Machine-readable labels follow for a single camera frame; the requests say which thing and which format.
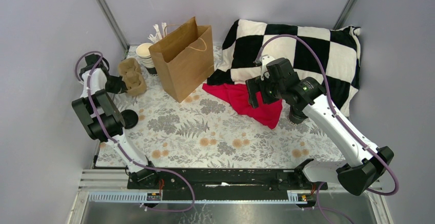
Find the cardboard cup carrier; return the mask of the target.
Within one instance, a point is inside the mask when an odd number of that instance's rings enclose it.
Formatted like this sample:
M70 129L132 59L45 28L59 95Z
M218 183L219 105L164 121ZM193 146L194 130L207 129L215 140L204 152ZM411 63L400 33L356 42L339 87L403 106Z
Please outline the cardboard cup carrier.
M135 58L127 58L118 65L118 73L127 88L127 94L138 96L144 94L147 85L142 75L142 70Z

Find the black paper coffee cup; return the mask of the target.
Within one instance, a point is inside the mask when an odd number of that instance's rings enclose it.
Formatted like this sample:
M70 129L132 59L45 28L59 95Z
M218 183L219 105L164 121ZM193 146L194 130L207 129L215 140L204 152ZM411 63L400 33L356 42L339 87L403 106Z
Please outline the black paper coffee cup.
M302 111L298 110L296 106L290 106L288 118L291 123L298 125L304 122L308 117Z

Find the brown paper bag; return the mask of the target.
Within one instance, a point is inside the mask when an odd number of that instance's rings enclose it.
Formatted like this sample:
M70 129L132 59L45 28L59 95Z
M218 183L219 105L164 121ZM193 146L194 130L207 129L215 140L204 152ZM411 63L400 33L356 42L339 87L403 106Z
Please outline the brown paper bag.
M149 51L164 91L179 103L214 73L212 27L198 25L195 17Z

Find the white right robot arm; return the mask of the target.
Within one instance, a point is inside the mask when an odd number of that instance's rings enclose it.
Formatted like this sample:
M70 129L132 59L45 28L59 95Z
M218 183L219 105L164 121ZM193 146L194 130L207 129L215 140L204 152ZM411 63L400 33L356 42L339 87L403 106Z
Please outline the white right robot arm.
M387 170L394 157L388 147L378 147L359 132L344 117L334 103L330 103L325 88L313 77L300 79L290 61L269 55L255 60L261 64L260 76L246 81L248 102L259 107L257 95L264 104L284 100L290 106L289 120L300 124L313 121L344 155L344 161L320 162L309 159L298 166L294 182L301 189L314 182L340 184L350 194L359 196Z

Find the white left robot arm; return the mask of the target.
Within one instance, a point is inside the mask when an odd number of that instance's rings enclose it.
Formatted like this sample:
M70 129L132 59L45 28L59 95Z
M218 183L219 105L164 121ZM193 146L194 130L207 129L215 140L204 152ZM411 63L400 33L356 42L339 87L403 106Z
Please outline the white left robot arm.
M75 77L83 85L80 97L71 105L92 140L111 147L124 161L132 183L152 189L159 183L159 175L150 160L128 139L126 131L133 128L139 116L133 110L119 111L110 94L127 91L120 76L109 73L108 61L99 51L90 51L80 57L86 66L75 66Z

